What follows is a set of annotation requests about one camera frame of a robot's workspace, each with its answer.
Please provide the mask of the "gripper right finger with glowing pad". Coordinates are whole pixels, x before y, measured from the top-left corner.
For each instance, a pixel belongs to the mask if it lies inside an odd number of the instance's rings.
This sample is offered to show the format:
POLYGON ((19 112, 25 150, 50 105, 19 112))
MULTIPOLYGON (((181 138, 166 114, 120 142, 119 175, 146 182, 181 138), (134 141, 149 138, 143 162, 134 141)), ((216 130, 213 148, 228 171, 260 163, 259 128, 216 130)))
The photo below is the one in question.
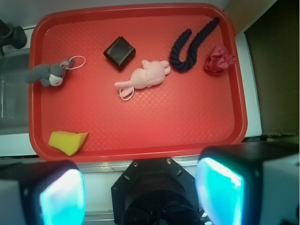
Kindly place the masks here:
POLYGON ((197 162, 195 188, 215 225, 297 225, 300 147, 288 142, 206 147, 197 162))

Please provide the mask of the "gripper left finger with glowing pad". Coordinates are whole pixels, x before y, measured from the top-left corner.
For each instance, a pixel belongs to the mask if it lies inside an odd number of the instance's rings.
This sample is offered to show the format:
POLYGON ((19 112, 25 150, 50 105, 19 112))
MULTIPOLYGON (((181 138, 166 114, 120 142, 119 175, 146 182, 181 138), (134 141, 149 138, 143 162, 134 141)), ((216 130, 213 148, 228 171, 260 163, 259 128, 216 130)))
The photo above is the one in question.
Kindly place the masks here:
POLYGON ((81 225, 85 212, 85 179, 74 162, 0 166, 2 225, 81 225))

